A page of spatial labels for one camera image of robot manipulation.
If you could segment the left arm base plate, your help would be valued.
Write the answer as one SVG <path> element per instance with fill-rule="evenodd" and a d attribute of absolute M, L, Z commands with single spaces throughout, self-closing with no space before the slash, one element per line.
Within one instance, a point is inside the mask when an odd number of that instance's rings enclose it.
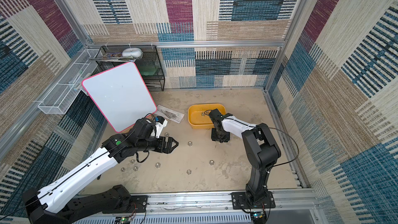
<path fill-rule="evenodd" d="M 122 213 L 145 213 L 148 196 L 137 195 L 130 196 L 128 200 L 125 200 L 121 207 Z"/>

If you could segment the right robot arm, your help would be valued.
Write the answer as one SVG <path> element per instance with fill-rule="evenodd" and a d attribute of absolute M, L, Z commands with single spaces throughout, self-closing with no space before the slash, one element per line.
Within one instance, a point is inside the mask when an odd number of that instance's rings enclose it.
<path fill-rule="evenodd" d="M 245 188 L 246 202 L 251 207 L 274 208 L 275 202 L 268 190 L 267 182 L 271 169 L 282 153 L 268 125 L 250 124 L 237 119 L 232 114 L 223 115 L 218 109 L 204 112 L 213 123 L 211 139 L 224 143 L 233 134 L 242 139 L 245 152 L 251 164 L 251 175 Z"/>

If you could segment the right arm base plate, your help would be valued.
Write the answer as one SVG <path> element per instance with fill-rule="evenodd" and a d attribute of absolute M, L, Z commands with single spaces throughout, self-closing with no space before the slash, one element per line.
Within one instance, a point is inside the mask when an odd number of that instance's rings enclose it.
<path fill-rule="evenodd" d="M 249 197 L 247 192 L 232 192 L 231 194 L 233 209 L 260 209 L 275 208 L 273 193 L 270 191 L 261 192 L 259 195 Z"/>

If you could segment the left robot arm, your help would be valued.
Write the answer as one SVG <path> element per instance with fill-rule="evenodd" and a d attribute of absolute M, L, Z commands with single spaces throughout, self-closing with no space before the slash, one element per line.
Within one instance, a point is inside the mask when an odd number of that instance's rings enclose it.
<path fill-rule="evenodd" d="M 22 195 L 32 224 L 72 224 L 93 214 L 133 212 L 136 203 L 129 191 L 116 185 L 108 191 L 78 198 L 77 194 L 107 170 L 138 152 L 169 154 L 179 143 L 161 136 L 164 118 L 141 118 L 127 133 L 108 138 L 88 159 L 40 190 L 30 189 Z"/>

